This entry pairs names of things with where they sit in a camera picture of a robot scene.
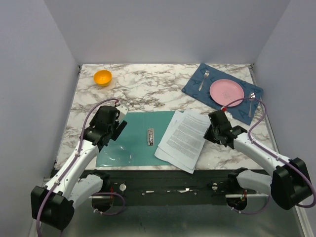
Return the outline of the teal plastic folder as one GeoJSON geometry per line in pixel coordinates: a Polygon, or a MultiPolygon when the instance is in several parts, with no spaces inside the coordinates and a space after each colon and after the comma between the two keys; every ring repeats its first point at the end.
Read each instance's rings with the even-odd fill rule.
{"type": "Polygon", "coordinates": [[[96,167],[160,166],[168,162],[155,157],[173,111],[131,112],[124,120],[127,126],[116,141],[111,140],[99,152],[96,167]],[[154,129],[155,143],[148,146],[147,130],[154,129]]]}

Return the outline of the printed white paper sheets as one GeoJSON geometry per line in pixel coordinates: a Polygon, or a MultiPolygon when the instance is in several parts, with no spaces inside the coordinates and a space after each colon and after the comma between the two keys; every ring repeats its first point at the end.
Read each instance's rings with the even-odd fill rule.
{"type": "Polygon", "coordinates": [[[192,174],[210,126],[207,115],[194,110],[176,111],[155,151],[155,157],[192,174]]]}

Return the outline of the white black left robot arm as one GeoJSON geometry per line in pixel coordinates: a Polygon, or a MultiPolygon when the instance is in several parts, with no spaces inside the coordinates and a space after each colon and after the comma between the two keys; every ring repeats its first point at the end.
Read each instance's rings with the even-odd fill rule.
{"type": "Polygon", "coordinates": [[[85,118],[75,150],[60,170],[43,186],[35,186],[31,192],[32,217],[37,231],[45,223],[64,230],[72,220],[75,209],[91,195],[104,195],[109,191],[109,182],[101,175],[80,176],[87,165],[100,153],[110,140],[116,140],[126,127],[125,105],[102,106],[91,111],[92,119],[85,118]]]}

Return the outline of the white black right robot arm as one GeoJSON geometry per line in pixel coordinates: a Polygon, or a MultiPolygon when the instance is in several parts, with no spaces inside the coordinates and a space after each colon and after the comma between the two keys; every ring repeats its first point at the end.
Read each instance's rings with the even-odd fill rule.
{"type": "Polygon", "coordinates": [[[290,210],[310,196],[315,196],[306,164],[300,158],[285,157],[250,137],[241,126],[232,127],[226,114],[219,110],[208,115],[210,126],[204,138],[214,144],[230,147],[251,158],[266,174],[239,168],[229,174],[227,189],[237,194],[254,190],[269,195],[284,210],[290,210]]]}

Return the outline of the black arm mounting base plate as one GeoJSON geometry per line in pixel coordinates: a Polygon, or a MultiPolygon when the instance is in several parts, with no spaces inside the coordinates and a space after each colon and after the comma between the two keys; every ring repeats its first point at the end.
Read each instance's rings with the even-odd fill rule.
{"type": "Polygon", "coordinates": [[[244,210],[257,194],[248,188],[233,186],[233,170],[198,170],[193,174],[180,170],[88,170],[103,179],[100,192],[113,191],[120,196],[93,197],[99,210],[110,206],[229,205],[244,210]]]}

